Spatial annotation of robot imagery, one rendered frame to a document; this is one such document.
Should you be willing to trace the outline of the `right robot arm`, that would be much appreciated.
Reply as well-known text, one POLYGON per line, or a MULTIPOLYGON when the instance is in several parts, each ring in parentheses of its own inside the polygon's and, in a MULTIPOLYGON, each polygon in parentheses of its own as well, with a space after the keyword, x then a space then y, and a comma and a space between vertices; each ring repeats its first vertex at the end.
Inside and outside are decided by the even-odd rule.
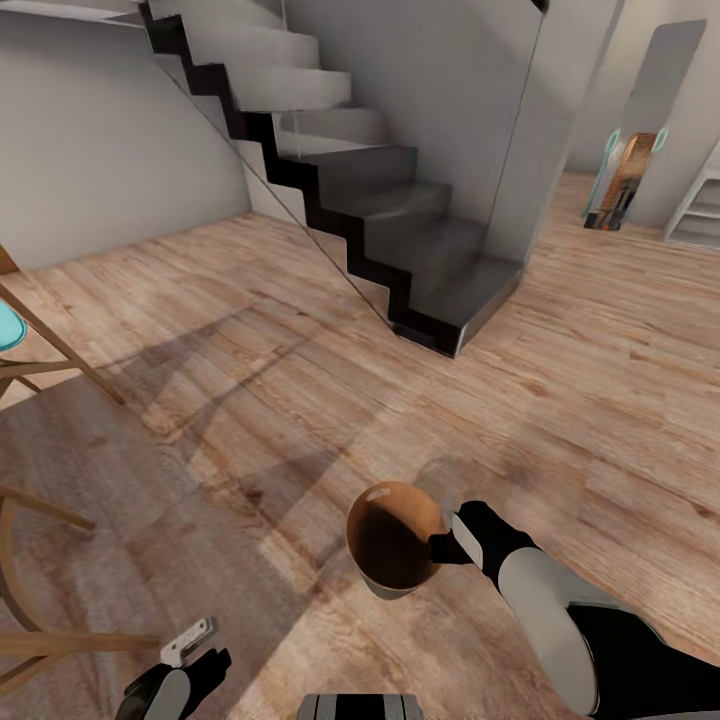
POLYGON ((476 566, 516 617, 558 697, 595 720, 720 720, 720 668, 669 646, 634 609, 580 578, 490 507, 446 509, 434 564, 476 566))

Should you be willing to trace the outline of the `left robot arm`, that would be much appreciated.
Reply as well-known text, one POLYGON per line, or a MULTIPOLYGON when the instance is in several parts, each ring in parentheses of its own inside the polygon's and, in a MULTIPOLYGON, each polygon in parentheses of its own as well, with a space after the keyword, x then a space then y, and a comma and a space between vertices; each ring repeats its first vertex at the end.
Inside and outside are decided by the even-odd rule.
POLYGON ((185 659, 219 630, 217 617, 202 618, 161 652, 161 663, 124 690, 115 720, 185 720, 225 679, 227 649, 211 649, 189 665, 185 659))

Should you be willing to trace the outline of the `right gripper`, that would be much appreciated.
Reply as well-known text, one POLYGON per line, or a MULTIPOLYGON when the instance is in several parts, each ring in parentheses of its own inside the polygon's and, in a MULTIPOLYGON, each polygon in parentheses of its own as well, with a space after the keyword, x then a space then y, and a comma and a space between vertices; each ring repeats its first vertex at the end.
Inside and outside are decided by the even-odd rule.
POLYGON ((471 565, 473 560, 468 556, 462 556, 459 552, 456 552, 454 546, 452 546, 453 531, 447 534, 431 535, 429 537, 429 543, 426 546, 427 559, 432 560, 434 564, 443 565, 471 565))

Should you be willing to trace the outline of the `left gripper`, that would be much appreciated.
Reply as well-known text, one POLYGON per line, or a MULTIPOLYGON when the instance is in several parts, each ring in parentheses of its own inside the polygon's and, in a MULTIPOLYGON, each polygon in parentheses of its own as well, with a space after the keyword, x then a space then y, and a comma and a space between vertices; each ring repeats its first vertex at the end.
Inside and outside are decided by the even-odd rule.
POLYGON ((194 700, 185 719, 196 711, 206 696, 224 682, 226 670, 231 665, 232 661, 227 649, 223 649, 220 653, 217 653, 216 649, 211 649, 192 665, 184 668, 189 678, 194 680, 194 700))

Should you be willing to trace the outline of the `trash can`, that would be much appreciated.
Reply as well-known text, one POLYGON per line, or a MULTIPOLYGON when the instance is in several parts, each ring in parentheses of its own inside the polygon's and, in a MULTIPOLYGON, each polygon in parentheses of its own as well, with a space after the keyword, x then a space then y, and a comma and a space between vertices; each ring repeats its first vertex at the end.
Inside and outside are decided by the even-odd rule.
POLYGON ((351 559, 367 587, 384 600, 400 599, 435 578, 443 564, 427 559, 433 534, 447 534, 445 518, 424 491, 402 481, 364 490, 350 508, 345 529, 351 559), (386 488, 390 494, 367 501, 386 488))

